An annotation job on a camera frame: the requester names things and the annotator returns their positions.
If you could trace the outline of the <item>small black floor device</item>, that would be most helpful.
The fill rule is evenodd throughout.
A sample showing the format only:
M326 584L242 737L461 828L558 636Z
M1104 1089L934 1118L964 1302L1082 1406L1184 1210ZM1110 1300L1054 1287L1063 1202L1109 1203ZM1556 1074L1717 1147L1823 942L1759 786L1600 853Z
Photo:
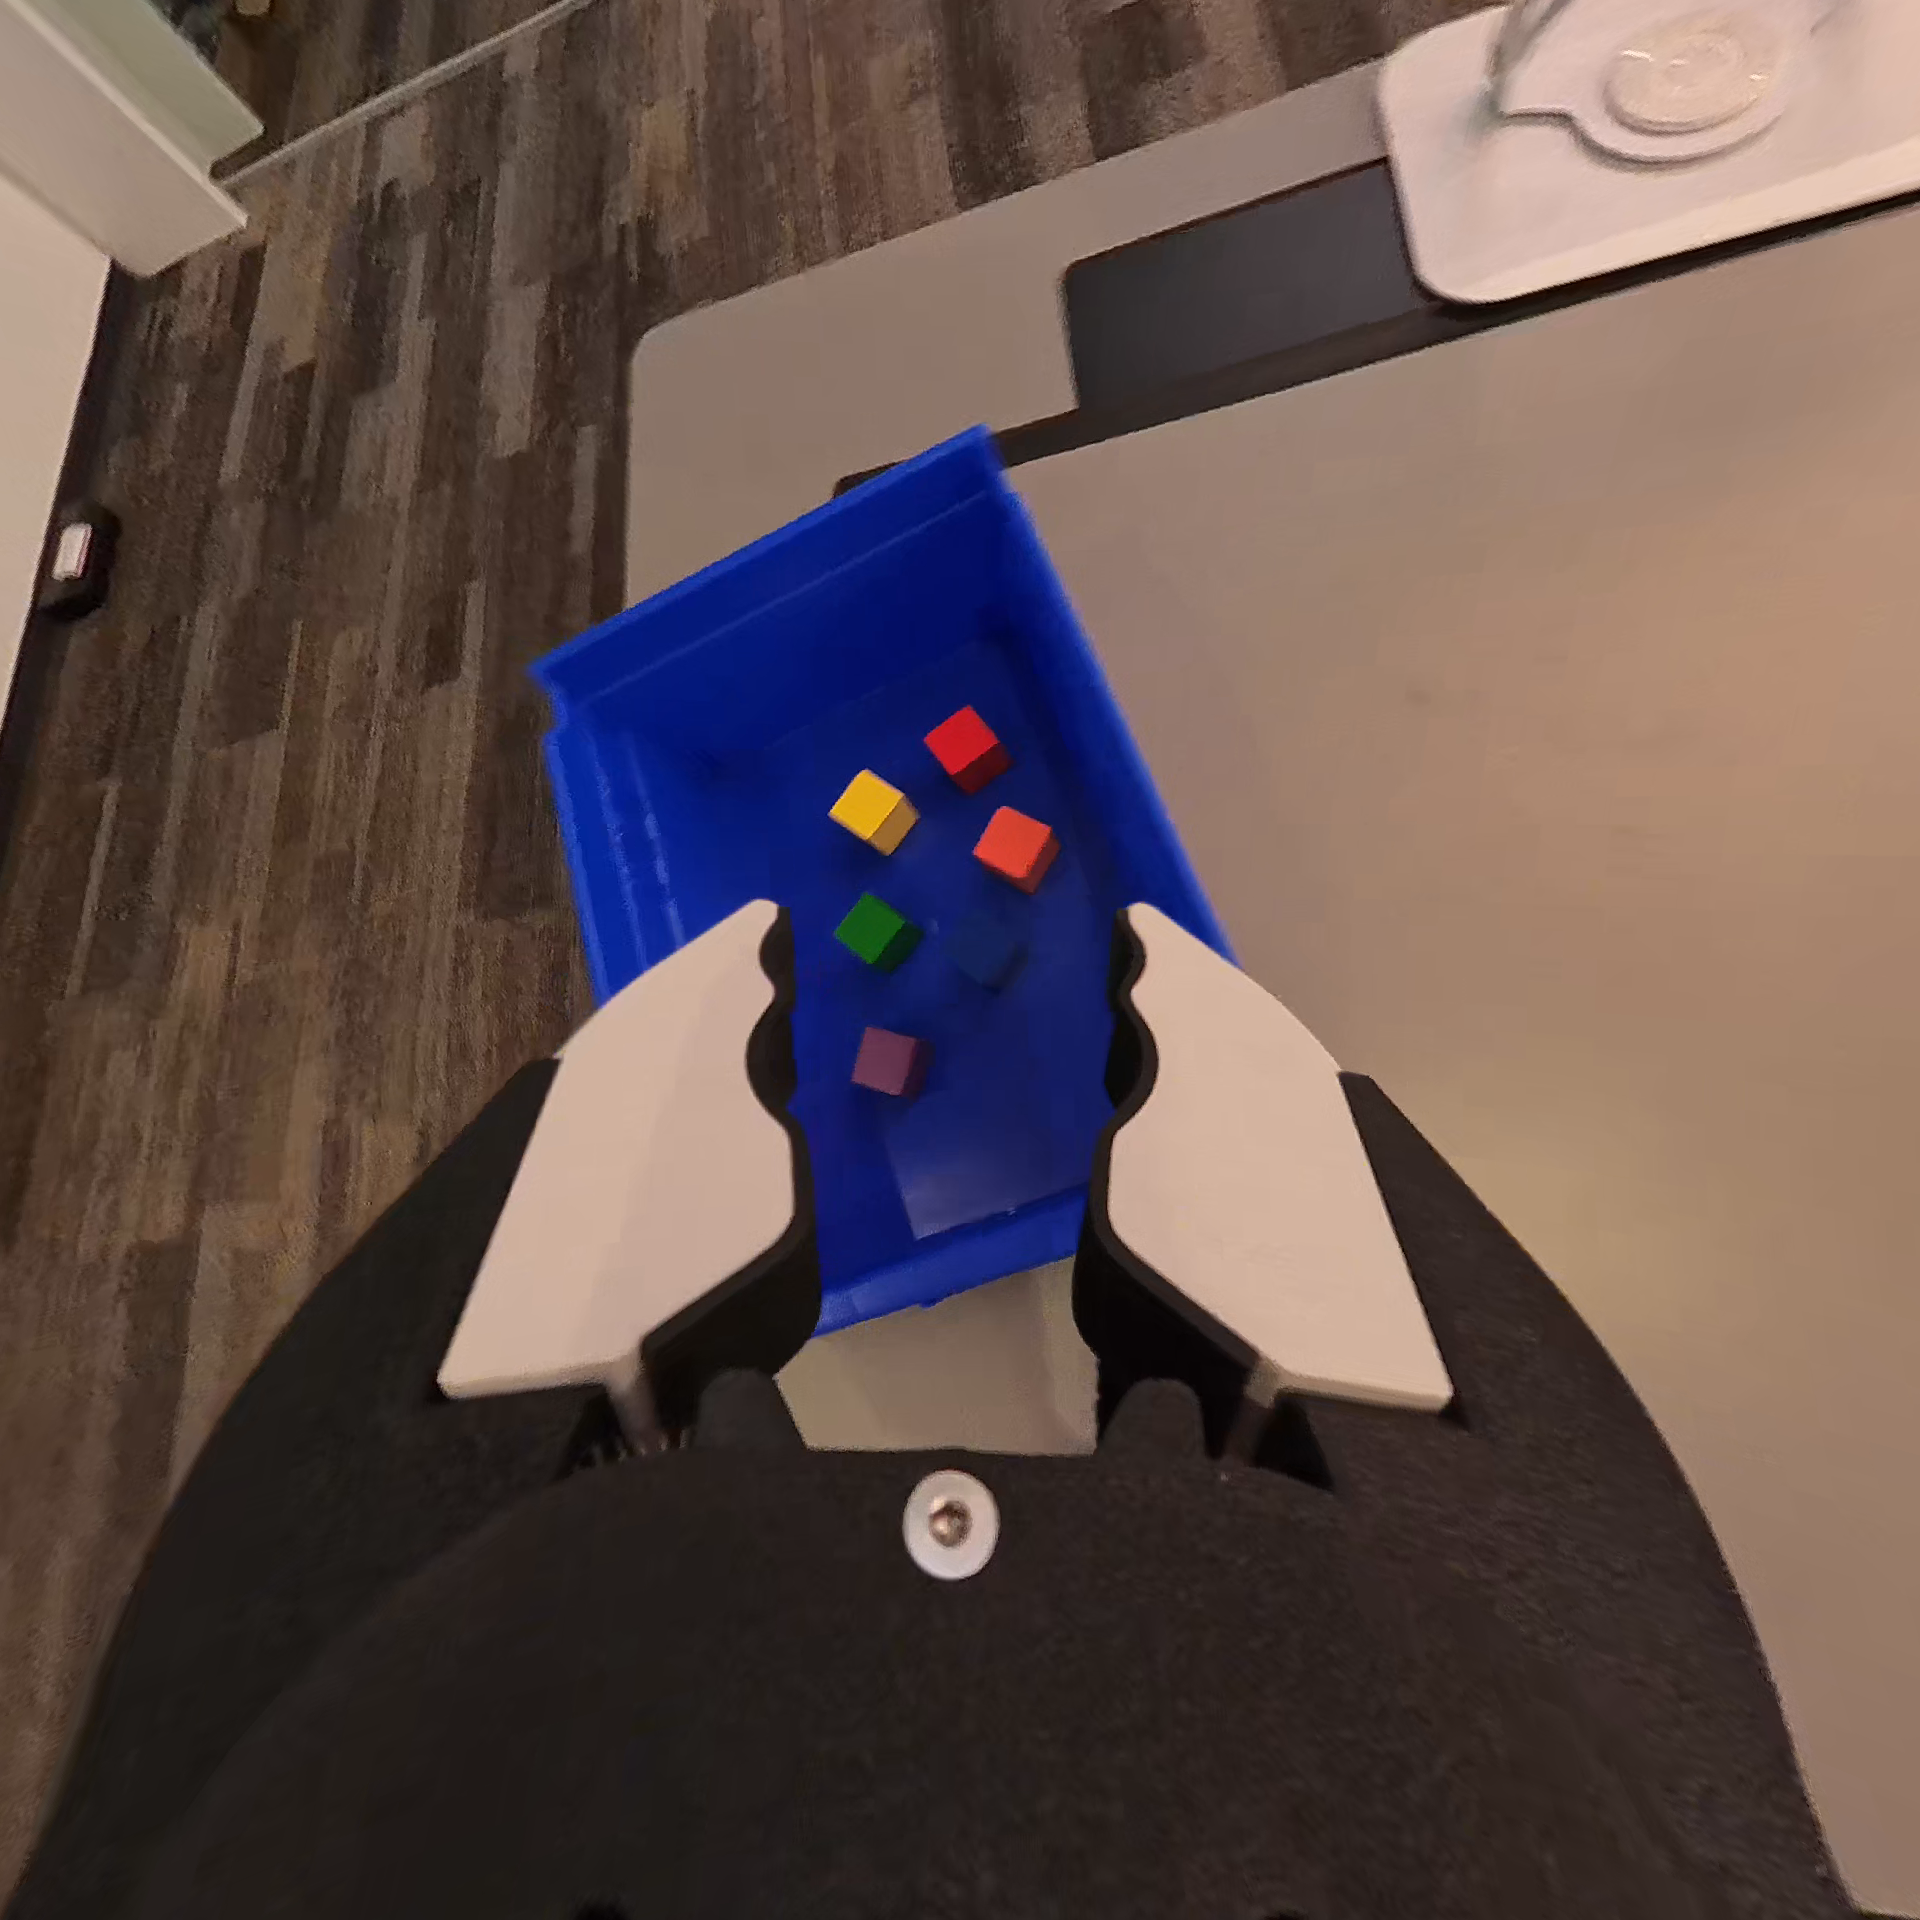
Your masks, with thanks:
M122 520L100 502L65 508L53 526L34 593L34 614L76 622L100 611L113 585Z

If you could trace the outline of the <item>blue plastic storage bin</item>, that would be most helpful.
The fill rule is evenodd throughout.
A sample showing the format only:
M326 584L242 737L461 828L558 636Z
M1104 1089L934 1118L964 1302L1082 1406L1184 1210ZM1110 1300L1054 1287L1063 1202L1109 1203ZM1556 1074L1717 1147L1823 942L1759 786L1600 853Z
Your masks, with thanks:
M1119 912L1149 902L1222 956L1233 946L992 431L879 472L533 676L598 1000L750 899L790 918L819 1331L1073 1258L1112 1113ZM979 794L925 743L969 705L1013 752ZM920 809L893 855L829 818L862 767ZM1035 895L973 855L1003 803L1063 844ZM925 930L894 974L834 942L862 891ZM1028 936L999 994L944 952L970 908ZM914 1099L852 1086L866 1025L930 1042Z

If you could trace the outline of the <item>red wooden cube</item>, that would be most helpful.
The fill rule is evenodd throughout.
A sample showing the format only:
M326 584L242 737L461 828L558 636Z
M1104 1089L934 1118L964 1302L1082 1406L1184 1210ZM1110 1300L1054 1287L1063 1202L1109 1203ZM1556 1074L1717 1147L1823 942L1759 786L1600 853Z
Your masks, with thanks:
M1013 749L970 704L956 708L925 734L938 770L964 795L977 795L1013 766Z

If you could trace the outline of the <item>dark blue wooden cube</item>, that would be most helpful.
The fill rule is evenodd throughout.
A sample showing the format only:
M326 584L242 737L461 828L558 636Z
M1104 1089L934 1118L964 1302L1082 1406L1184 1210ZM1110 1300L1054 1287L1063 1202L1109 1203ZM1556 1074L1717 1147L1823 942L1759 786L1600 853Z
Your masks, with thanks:
M999 995L1027 966L1030 938L1000 912L970 908L943 931L943 952L966 981Z

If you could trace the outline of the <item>yellow wooden cube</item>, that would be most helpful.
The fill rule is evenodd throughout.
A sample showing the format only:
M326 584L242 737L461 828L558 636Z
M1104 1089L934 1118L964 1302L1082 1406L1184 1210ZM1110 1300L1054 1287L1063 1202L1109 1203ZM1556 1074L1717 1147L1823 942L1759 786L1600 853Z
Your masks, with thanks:
M879 855L894 855L920 821L914 799L874 770L858 770L829 805L829 819Z

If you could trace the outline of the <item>green wooden cube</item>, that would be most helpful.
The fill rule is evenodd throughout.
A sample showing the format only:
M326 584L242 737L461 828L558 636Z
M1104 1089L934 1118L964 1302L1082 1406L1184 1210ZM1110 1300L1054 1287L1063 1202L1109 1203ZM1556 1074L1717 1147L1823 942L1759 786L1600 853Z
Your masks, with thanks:
M833 939L868 972L893 976L925 946L925 927L862 890L833 927Z

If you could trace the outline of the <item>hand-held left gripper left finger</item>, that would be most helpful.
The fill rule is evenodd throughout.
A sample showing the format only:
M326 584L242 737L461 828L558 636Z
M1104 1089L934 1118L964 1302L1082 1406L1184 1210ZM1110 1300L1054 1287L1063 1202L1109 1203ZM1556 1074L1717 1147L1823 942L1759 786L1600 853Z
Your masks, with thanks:
M756 898L560 1048L438 1370L450 1399L598 1388L630 1436L777 1376L823 1313L797 936Z

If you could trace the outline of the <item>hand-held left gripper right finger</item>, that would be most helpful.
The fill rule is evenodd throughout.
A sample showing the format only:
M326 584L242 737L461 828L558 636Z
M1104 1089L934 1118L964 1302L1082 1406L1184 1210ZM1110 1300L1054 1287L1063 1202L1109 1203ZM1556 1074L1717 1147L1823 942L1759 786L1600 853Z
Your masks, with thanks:
M1454 1379L1332 1052L1149 902L1119 909L1107 1092L1074 1251L1097 1436L1147 1381L1209 1451L1285 1401L1444 1414Z

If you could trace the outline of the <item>orange wooden cube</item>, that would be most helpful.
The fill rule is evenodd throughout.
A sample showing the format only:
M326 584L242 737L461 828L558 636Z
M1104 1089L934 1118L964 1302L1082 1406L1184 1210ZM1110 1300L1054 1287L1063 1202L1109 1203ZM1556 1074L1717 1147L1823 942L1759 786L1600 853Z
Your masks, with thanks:
M973 860L992 878L1033 898L1053 872L1063 841L1040 818L1015 805L999 805L982 825Z

